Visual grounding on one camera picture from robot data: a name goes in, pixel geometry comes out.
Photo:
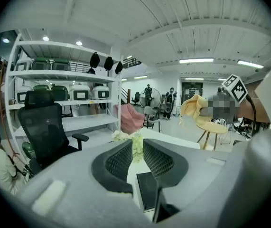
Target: ceiling light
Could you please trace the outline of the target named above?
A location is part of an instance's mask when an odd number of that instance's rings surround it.
[[[255,64],[255,63],[249,63],[249,62],[245,62],[242,60],[238,60],[238,64],[242,64],[242,65],[246,65],[246,66],[251,66],[251,67],[257,67],[257,68],[263,68],[264,66],[259,65],[259,64]]]
[[[203,78],[185,78],[186,80],[204,80]]]
[[[139,77],[134,77],[134,79],[137,79],[137,78],[146,78],[147,76],[139,76]]]
[[[183,59],[179,63],[212,63],[213,58],[193,58],[193,59]]]

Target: pink chair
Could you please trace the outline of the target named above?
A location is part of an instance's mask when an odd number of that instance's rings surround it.
[[[131,134],[141,129],[145,121],[145,115],[138,113],[131,104],[121,105],[121,130]]]

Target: white flowers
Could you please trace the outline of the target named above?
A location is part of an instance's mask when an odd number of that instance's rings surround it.
[[[132,139],[132,162],[139,163],[143,159],[143,137],[138,131],[129,135],[117,130],[111,135],[111,137],[113,141]]]

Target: white shirt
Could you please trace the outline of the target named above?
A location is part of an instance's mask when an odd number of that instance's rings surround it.
[[[19,178],[13,179],[16,175],[15,166],[7,156],[7,153],[0,149],[0,188],[15,195],[19,186],[18,182],[20,182]]]

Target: white ceiling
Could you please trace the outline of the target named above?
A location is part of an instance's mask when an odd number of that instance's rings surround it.
[[[0,17],[0,32],[12,29],[33,40],[80,38],[105,53],[119,44],[125,56],[181,76],[249,80],[271,68],[271,13],[261,0],[13,0]],[[192,57],[216,63],[178,64]]]

